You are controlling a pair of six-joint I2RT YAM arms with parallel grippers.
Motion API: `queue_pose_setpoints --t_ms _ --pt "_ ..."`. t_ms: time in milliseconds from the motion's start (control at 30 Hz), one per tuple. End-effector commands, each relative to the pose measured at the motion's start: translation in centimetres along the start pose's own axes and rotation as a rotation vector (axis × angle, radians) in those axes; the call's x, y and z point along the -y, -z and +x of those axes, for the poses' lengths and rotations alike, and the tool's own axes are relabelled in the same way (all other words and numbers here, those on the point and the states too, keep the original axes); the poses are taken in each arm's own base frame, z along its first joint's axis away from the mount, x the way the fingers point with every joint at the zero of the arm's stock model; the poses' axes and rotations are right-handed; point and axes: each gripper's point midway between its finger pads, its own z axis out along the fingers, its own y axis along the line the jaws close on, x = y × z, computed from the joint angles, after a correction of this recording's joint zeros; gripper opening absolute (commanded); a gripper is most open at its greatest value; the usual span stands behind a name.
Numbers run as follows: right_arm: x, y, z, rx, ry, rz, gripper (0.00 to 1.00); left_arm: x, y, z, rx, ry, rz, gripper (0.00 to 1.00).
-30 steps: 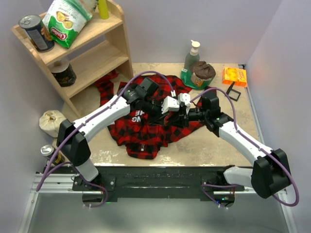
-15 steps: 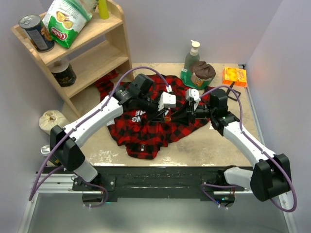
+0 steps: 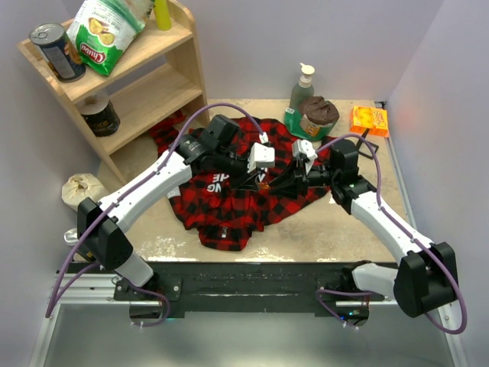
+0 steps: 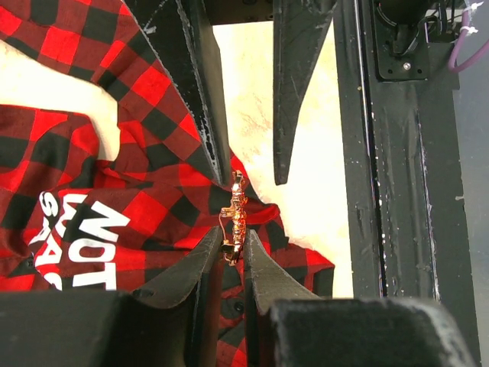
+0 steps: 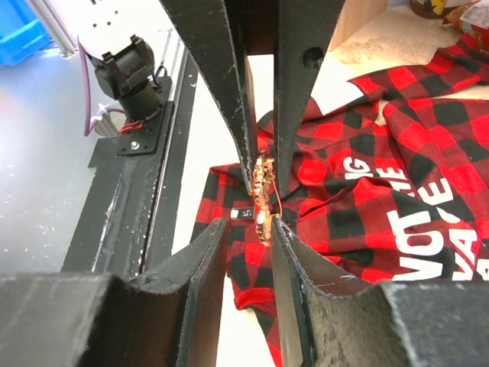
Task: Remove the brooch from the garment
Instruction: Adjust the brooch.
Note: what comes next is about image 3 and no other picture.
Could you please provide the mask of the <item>red black plaid shirt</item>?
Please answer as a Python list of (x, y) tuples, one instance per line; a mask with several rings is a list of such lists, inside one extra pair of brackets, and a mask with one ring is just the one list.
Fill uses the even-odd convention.
[[(178, 131), (173, 126), (182, 122), (184, 117), (178, 111), (149, 130), (157, 145), (158, 157), (177, 137)], [(276, 151), (276, 166), (258, 179), (268, 182), (290, 163), (293, 157), (292, 144), (297, 138), (276, 119), (255, 119), (267, 133)], [(258, 133), (249, 119), (243, 117), (234, 120), (241, 129), (233, 139), (235, 151), (245, 155), (251, 143), (257, 140)], [(277, 224), (292, 216), (328, 192), (328, 187), (317, 187), (309, 189), (305, 196), (289, 199), (271, 196), (263, 190), (230, 190), (228, 175), (216, 172), (196, 175), (189, 182), (170, 191), (167, 198), (184, 228), (197, 229), (202, 245), (222, 251), (240, 252), (253, 232), (263, 232), (265, 226)]]

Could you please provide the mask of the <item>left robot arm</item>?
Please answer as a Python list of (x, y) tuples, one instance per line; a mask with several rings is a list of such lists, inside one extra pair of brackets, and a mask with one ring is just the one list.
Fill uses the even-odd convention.
[(216, 115), (207, 128), (179, 134), (169, 150), (120, 190), (99, 201), (85, 199), (79, 204), (77, 232), (82, 247), (106, 270), (125, 278), (140, 299), (150, 300), (161, 285), (125, 235), (134, 222), (196, 174), (218, 171), (234, 178), (238, 186), (254, 190), (255, 177), (274, 165), (274, 149), (264, 133), (247, 156), (237, 155), (232, 142), (239, 129), (238, 123)]

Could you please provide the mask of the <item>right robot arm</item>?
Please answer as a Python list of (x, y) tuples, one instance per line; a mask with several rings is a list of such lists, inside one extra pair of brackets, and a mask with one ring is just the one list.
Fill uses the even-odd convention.
[(293, 159), (270, 183), (273, 194), (297, 198), (314, 187), (328, 187), (333, 200), (362, 222), (392, 254), (396, 268), (369, 261), (349, 265), (340, 282), (342, 295), (358, 300), (365, 293), (393, 298), (409, 317), (418, 317), (458, 299), (455, 252), (420, 235), (382, 199), (379, 187), (359, 173), (358, 149), (347, 139), (335, 139), (329, 159), (317, 165), (309, 141), (292, 145)]

